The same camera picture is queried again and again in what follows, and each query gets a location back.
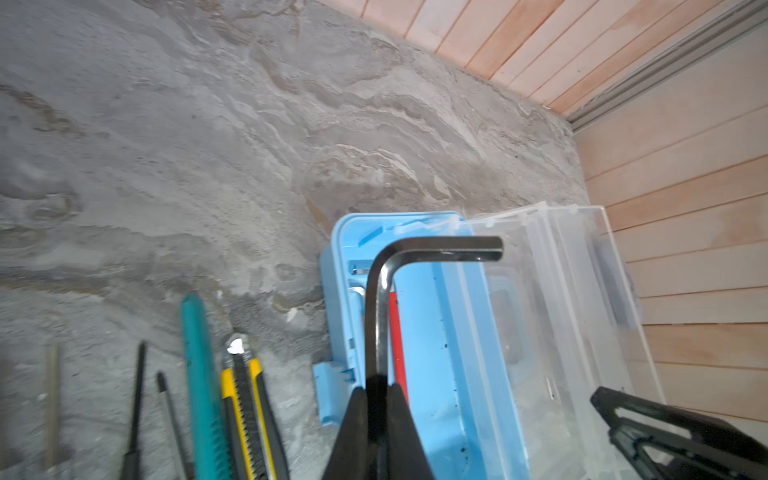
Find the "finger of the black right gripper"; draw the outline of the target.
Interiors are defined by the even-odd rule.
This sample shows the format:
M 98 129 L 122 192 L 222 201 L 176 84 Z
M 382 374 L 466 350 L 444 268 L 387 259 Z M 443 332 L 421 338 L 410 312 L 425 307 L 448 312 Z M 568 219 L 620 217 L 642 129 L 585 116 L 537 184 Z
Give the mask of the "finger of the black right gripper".
M 767 447 L 723 420 L 606 387 L 590 402 L 642 479 L 767 477 Z

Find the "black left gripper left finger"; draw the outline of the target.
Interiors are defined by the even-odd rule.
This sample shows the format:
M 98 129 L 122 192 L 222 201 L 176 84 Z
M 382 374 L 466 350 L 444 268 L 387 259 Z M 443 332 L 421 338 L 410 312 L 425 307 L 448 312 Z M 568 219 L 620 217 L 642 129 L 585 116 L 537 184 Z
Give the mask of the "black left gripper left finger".
M 366 391 L 355 388 L 347 405 L 323 480 L 367 478 L 368 405 Z

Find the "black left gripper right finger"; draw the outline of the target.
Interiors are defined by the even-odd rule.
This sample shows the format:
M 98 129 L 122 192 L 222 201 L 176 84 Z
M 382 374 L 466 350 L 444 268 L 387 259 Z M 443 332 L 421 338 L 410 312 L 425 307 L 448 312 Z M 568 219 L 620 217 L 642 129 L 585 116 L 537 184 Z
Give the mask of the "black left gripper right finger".
M 400 385 L 387 388 L 387 478 L 434 479 Z

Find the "red handled tool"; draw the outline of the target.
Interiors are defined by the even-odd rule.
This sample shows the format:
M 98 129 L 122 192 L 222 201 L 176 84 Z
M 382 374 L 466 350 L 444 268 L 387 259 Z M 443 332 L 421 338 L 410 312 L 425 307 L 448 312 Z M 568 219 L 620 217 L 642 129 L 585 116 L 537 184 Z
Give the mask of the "red handled tool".
M 409 402 L 401 318 L 399 312 L 398 295 L 396 291 L 391 291 L 389 294 L 389 312 L 395 382 L 403 390 L 405 401 Z

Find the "blue clear-lid tool box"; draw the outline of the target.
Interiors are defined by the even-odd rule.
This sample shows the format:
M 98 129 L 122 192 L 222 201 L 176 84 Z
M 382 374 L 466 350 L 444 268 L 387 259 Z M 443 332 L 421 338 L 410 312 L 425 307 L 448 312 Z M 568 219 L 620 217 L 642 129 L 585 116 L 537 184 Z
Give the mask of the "blue clear-lid tool box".
M 539 203 L 356 213 L 320 255 L 332 357 L 313 368 L 319 418 L 341 423 L 365 383 L 370 267 L 409 237 L 496 236 L 501 260 L 417 263 L 394 277 L 409 406 L 439 479 L 632 479 L 591 405 L 599 387 L 665 399 L 601 206 Z

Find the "black hex key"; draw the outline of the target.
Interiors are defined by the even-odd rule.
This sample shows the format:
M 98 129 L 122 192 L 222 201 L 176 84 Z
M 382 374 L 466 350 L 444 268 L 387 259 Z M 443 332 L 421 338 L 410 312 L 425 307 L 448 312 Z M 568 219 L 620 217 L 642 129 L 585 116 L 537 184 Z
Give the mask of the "black hex key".
M 389 294 L 400 268 L 414 263 L 496 262 L 503 242 L 495 236 L 412 237 L 385 247 L 369 272 L 365 307 L 368 477 L 387 478 L 387 388 L 389 375 Z

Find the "yellow black utility knife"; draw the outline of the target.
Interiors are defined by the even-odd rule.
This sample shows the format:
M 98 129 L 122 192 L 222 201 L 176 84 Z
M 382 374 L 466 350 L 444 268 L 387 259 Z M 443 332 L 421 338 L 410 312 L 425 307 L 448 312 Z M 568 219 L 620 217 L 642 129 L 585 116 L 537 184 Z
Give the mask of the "yellow black utility knife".
M 263 369 L 245 334 L 225 342 L 221 395 L 235 479 L 290 478 Z

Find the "yellow black screwdriver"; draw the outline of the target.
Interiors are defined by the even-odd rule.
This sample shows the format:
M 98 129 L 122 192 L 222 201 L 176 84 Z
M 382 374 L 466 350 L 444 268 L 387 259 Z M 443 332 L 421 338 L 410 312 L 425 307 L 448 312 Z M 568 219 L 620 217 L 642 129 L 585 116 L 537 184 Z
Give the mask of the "yellow black screwdriver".
M 137 363 L 134 379 L 133 400 L 131 405 L 131 424 L 128 446 L 123 456 L 120 480 L 138 480 L 140 474 L 141 451 L 139 448 L 139 429 L 144 390 L 147 345 L 141 341 L 138 346 Z

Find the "teal handled tool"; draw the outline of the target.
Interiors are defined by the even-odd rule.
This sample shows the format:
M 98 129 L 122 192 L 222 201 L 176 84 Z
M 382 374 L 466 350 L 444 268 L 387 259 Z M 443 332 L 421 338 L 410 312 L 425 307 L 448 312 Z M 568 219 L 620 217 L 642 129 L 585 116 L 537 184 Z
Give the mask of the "teal handled tool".
M 197 293 L 191 293 L 183 299 L 181 324 L 187 361 L 196 478 L 231 479 L 229 444 L 221 411 L 219 381 L 205 307 Z

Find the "orange handled screwdriver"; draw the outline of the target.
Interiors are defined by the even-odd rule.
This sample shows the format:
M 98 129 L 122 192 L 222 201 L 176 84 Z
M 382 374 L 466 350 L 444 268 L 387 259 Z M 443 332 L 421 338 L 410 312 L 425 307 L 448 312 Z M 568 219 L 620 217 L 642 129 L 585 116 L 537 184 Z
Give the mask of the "orange handled screwdriver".
M 44 465 L 48 479 L 59 476 L 60 346 L 51 344 L 46 357 L 46 436 Z

